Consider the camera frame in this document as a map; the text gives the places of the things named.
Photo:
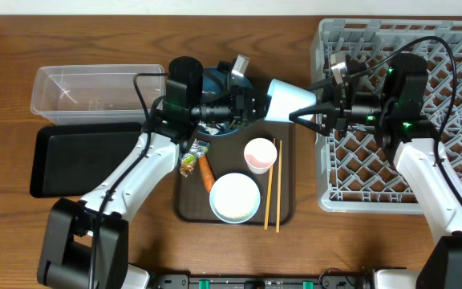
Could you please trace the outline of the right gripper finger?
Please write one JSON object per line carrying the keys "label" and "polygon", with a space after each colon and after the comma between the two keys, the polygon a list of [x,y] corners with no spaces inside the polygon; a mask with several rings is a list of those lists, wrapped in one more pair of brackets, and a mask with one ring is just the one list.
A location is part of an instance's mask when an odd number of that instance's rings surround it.
{"label": "right gripper finger", "polygon": [[289,114],[289,120],[295,124],[300,124],[322,136],[328,136],[330,134],[331,128],[328,124],[322,126],[322,124],[317,124],[311,120],[303,119],[304,116],[312,116],[317,114],[323,114],[324,116],[331,114],[331,104],[314,104],[305,108],[298,109],[295,112]]}
{"label": "right gripper finger", "polygon": [[323,89],[326,85],[331,85],[333,83],[333,78],[325,78],[321,79],[315,83],[312,83],[308,87],[306,87],[307,91],[317,91],[318,89]]}

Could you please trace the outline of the light blue cup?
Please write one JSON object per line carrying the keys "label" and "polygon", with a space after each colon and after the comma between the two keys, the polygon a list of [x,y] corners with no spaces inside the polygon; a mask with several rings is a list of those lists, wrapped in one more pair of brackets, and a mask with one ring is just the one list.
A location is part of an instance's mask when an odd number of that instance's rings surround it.
{"label": "light blue cup", "polygon": [[315,105],[316,95],[303,88],[273,79],[267,96],[270,97],[265,121],[290,123],[289,115],[299,109]]}

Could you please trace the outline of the pink cup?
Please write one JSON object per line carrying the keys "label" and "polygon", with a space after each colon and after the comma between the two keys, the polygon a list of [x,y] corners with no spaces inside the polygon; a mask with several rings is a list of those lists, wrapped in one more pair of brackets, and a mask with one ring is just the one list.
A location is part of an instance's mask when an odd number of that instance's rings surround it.
{"label": "pink cup", "polygon": [[254,174],[266,173],[278,158],[277,148],[272,140],[255,138],[244,148],[244,158],[249,170]]}

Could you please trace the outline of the yellow green snack wrapper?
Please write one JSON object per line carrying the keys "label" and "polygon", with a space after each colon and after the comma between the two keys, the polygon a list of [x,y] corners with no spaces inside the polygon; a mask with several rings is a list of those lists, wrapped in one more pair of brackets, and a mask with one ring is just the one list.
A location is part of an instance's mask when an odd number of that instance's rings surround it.
{"label": "yellow green snack wrapper", "polygon": [[189,151],[182,157],[182,165],[192,165],[198,158],[203,157],[210,148],[210,143],[202,140],[194,140]]}

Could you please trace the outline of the white tissue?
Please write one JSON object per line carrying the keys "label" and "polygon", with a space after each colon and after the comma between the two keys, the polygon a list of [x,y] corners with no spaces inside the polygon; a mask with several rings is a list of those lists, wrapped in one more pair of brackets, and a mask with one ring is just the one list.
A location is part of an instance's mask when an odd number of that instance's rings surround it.
{"label": "white tissue", "polygon": [[222,124],[215,124],[215,125],[204,125],[204,130],[209,135],[220,135],[225,132],[225,126]]}

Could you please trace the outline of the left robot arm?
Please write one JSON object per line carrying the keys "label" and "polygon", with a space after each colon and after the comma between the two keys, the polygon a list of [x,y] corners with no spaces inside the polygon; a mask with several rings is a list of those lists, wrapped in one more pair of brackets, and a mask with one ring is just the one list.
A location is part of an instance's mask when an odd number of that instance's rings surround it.
{"label": "left robot arm", "polygon": [[150,274],[128,261],[129,224],[155,186],[181,162],[201,124],[242,128],[265,117],[269,101],[245,85],[249,58],[220,62],[218,92],[193,57],[171,61],[166,92],[142,106],[145,122],[120,165],[80,200],[60,198],[47,219],[38,283],[49,288],[145,288]]}

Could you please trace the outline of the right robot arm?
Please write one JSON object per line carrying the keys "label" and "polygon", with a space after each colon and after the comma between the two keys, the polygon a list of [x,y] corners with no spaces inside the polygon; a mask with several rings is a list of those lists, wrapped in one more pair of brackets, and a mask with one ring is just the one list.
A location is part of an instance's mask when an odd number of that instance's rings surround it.
{"label": "right robot arm", "polygon": [[447,121],[436,127],[422,114],[428,62],[408,52],[418,39],[386,57],[390,64],[378,94],[359,92],[357,80],[371,68],[342,52],[330,57],[332,76],[310,85],[320,102],[290,113],[290,121],[323,136],[365,124],[376,144],[403,176],[423,211],[435,247],[420,271],[373,269],[357,288],[462,288],[462,182],[441,141]]}

